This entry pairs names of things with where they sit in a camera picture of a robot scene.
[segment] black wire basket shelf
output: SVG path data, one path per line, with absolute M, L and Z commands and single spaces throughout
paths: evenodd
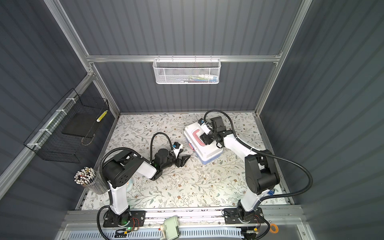
M 80 163 L 108 114 L 104 98 L 76 94 L 67 100 L 68 104 L 56 110 L 46 127 L 40 129 L 40 124 L 24 142 L 43 160 Z

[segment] pink handle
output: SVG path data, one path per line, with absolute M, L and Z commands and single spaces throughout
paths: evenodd
M 188 143 L 189 147 L 194 151 L 195 149 L 192 147 L 191 143 Z
M 205 144 L 200 140 L 200 138 L 197 136 L 197 132 L 200 130 L 197 129 L 196 131 L 193 132 L 193 136 L 195 137 L 196 141 L 200 144 L 200 146 L 205 146 Z

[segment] table surface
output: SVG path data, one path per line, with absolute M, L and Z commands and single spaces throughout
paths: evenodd
M 228 113 L 236 133 L 250 145 L 264 150 L 260 133 L 253 114 Z M 208 117 L 221 116 L 212 113 Z M 184 167 L 171 166 L 163 170 L 163 175 L 151 181 L 140 174 L 135 174 L 133 189 L 127 193 L 127 200 L 132 209 L 177 208 L 177 207 L 215 207 L 234 206 L 244 195 L 244 161 L 232 151 L 223 150 L 223 154 L 212 162 L 203 165 L 192 151 L 183 135 L 185 126 L 203 117 L 203 114 L 138 114 L 121 115 L 107 151 L 117 147 L 129 147 L 149 159 L 151 138 L 156 132 L 166 133 L 172 143 L 184 145 L 181 155 L 191 155 Z M 229 121 L 223 116 L 224 124 L 230 128 Z M 153 143 L 153 155 L 160 148 L 169 148 L 167 139 L 157 135 Z M 281 194 L 279 185 L 275 194 Z M 108 194 L 96 195 L 88 192 L 82 210 L 99 209 L 109 202 Z M 262 205 L 287 204 L 284 198 L 268 199 Z

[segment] orange tape roll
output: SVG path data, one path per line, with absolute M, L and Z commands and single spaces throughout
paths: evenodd
M 269 229 L 269 231 L 270 231 L 271 233 L 278 233 L 278 232 L 279 232 L 279 228 L 277 227 L 276 224 L 271 223 L 271 228 Z

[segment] dark gray corrugated wall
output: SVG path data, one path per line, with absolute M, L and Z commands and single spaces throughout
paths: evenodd
M 85 75 L 43 1 L 0 1 L 0 173 Z
M 0 173 L 44 116 L 86 75 L 43 0 L 0 1 Z M 86 95 L 100 96 L 91 84 Z M 34 157 L 0 200 L 1 239 L 53 239 L 83 188 L 76 171 L 93 166 L 114 117 L 108 114 L 81 164 Z
M 121 112 L 254 110 L 273 63 L 222 63 L 218 84 L 157 84 L 152 63 L 96 63 Z
M 300 0 L 62 1 L 90 55 L 275 55 Z M 121 112 L 254 110 L 273 63 L 222 63 L 220 83 L 159 85 L 149 63 L 95 63 Z
M 317 239 L 380 239 L 384 224 L 384 1 L 315 0 L 261 119 L 276 154 L 314 177 Z M 290 190 L 307 180 L 281 164 Z
M 65 0 L 91 55 L 278 54 L 300 0 Z
M 101 97 L 93 84 L 84 95 Z M 37 156 L 31 160 L 0 200 L 1 239 L 54 239 L 67 211 L 75 209 L 83 191 L 73 182 L 73 176 L 83 167 L 95 165 L 113 121 L 112 114 L 103 118 L 84 156 L 87 160 L 80 164 L 44 161 Z

